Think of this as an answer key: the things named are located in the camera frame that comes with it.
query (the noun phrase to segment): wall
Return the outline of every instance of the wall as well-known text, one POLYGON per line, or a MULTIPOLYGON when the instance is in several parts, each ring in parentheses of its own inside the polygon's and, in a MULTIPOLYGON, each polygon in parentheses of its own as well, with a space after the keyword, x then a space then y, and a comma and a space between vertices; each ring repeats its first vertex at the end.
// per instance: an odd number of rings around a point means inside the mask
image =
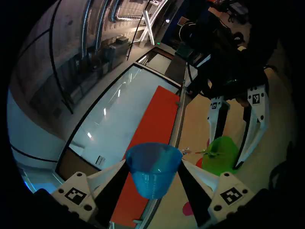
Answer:
MULTIPOLYGON (((87 47, 93 45, 99 7, 102 3, 103 0, 96 0, 93 3, 88 25, 87 47)), ((142 15, 142 9, 145 8, 146 3, 147 1, 138 4, 124 0, 120 15, 142 15)), ((45 12, 33 27, 21 48, 21 52, 50 27, 56 4, 57 2, 45 12)), ((80 51, 81 25, 86 4, 87 0, 63 0, 58 7, 53 27, 53 54, 56 68, 59 68, 80 51)), ((138 21, 113 23, 108 17, 111 10, 112 7, 108 10, 105 19, 102 40, 109 39, 109 35, 116 37, 130 31, 134 32, 133 29, 135 30, 137 27, 138 21)), ((27 102, 31 100, 35 92, 52 73, 49 56, 49 33, 46 33, 23 54, 16 65, 16 77, 21 84, 27 102)))
MULTIPOLYGON (((10 142, 22 152, 48 160, 58 160, 65 142, 32 122, 8 93, 7 123, 10 142)), ((55 163, 39 161, 13 150, 17 162, 38 168, 54 168, 55 163)))
POLYGON ((16 104, 23 111, 23 113, 27 117, 29 117, 31 121, 34 122, 36 125, 40 126, 45 131, 63 139, 63 137, 59 134, 60 132, 56 130, 54 126, 51 126, 47 119, 45 119, 41 114, 38 113, 37 110, 35 110, 27 103, 22 88, 20 87, 20 84, 18 83, 18 80, 15 77, 15 75, 16 75, 16 71, 14 71, 11 76, 10 93, 12 94, 16 104))

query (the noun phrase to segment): wooden table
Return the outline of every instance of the wooden table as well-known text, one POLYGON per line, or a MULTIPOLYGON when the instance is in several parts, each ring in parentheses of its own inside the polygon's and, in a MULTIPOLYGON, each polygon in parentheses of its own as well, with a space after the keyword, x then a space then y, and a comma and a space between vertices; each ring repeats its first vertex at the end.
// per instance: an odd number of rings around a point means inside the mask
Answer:
MULTIPOLYGON (((244 162, 235 176, 254 193, 268 187, 271 170, 286 158, 288 143, 296 141, 296 113, 288 90, 280 78, 270 69, 265 73, 269 80, 270 124, 262 140, 252 155, 244 162)), ((223 135, 233 139, 238 147, 241 145, 246 123, 242 120, 243 108, 235 100, 229 101, 223 135)), ((209 139, 207 116, 210 100, 198 95, 185 110, 185 117, 179 143, 180 149, 189 147, 192 151, 206 149, 209 139)), ((201 158, 199 154, 185 155, 184 159, 193 164, 201 158)), ((162 228, 197 228, 194 216, 185 216, 182 212, 188 201, 181 180, 176 174, 168 193, 150 222, 148 229, 162 228)))

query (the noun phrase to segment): orange board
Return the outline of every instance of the orange board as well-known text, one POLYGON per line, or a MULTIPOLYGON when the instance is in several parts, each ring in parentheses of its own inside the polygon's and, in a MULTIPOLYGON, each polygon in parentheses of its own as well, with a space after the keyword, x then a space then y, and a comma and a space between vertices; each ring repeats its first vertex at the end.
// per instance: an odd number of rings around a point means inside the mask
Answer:
MULTIPOLYGON (((168 144, 175 122, 178 109, 176 102, 178 101, 179 96, 158 86, 127 150, 146 142, 168 144)), ((133 220, 140 219, 147 202, 148 199, 141 197, 137 192, 129 173, 111 221, 120 225, 135 227, 136 224, 133 223, 133 220)))

